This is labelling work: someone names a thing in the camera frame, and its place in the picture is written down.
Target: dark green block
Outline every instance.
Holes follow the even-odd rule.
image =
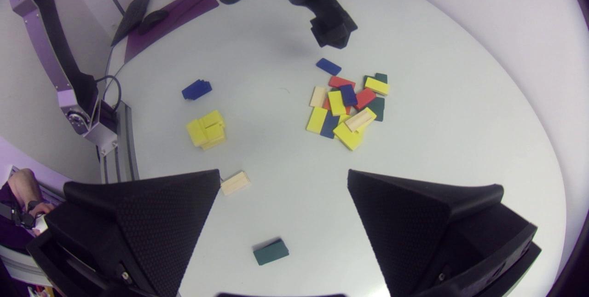
[[[279,239],[268,246],[254,251],[254,256],[256,257],[258,265],[260,266],[288,255],[289,250],[286,248],[286,245],[284,245],[284,242],[282,242],[282,239]]]
[[[385,115],[385,98],[377,96],[366,107],[376,114],[375,121],[382,121],[383,115]]]
[[[374,78],[376,78],[377,81],[389,84],[389,76],[384,73],[376,73]]]

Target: purple mouse pad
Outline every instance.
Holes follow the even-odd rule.
[[[162,8],[170,12],[168,17],[140,35],[137,29],[131,31],[127,39],[127,50],[125,51],[125,63],[141,53],[149,45],[167,35],[174,29],[185,24],[219,5],[217,0],[176,0]]]

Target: desk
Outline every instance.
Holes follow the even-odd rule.
[[[565,229],[562,177],[534,111],[497,61],[424,0],[338,0],[358,24],[343,50],[320,48],[311,12],[243,0],[199,16],[118,73],[133,109],[141,178],[219,168],[252,186],[215,200],[180,293],[389,295],[346,188],[348,169],[464,186],[499,183],[503,204],[538,226],[543,249],[510,296],[545,296]],[[305,131],[313,87],[329,75],[389,74],[384,122],[354,152]],[[190,102],[196,79],[213,91]],[[203,152],[185,124],[219,110],[227,142]],[[280,236],[290,256],[258,266],[252,247]]]

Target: wristwatch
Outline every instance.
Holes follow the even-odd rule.
[[[29,213],[30,211],[32,211],[32,209],[35,208],[35,206],[37,206],[38,204],[41,204],[42,201],[39,200],[31,200],[29,201],[28,205],[27,205],[27,213]]]

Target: computer mouse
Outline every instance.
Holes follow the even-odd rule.
[[[143,22],[139,24],[137,32],[139,32],[140,35],[145,35],[147,31],[153,29],[154,26],[165,20],[168,15],[170,15],[170,13],[167,10],[162,9],[151,12],[149,15],[145,16]]]

